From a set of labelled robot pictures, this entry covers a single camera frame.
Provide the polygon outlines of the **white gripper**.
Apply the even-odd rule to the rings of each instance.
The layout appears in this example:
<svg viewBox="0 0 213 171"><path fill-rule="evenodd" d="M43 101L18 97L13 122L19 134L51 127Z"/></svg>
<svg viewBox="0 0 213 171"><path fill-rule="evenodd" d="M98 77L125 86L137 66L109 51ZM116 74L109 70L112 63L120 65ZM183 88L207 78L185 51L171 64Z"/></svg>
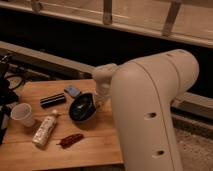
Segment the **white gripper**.
<svg viewBox="0 0 213 171"><path fill-rule="evenodd" d="M96 101L105 103L110 97L110 81L101 80L96 82Z"/></svg>

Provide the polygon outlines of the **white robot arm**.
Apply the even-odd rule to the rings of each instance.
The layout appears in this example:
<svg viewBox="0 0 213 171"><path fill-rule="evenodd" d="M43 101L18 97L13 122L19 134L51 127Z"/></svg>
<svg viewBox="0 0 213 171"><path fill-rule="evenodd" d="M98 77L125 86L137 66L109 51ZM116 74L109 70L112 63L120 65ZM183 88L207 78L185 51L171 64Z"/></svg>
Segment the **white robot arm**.
<svg viewBox="0 0 213 171"><path fill-rule="evenodd" d="M170 106L197 80L196 58L181 49L96 67L96 102L111 100L126 171L183 171Z"/></svg>

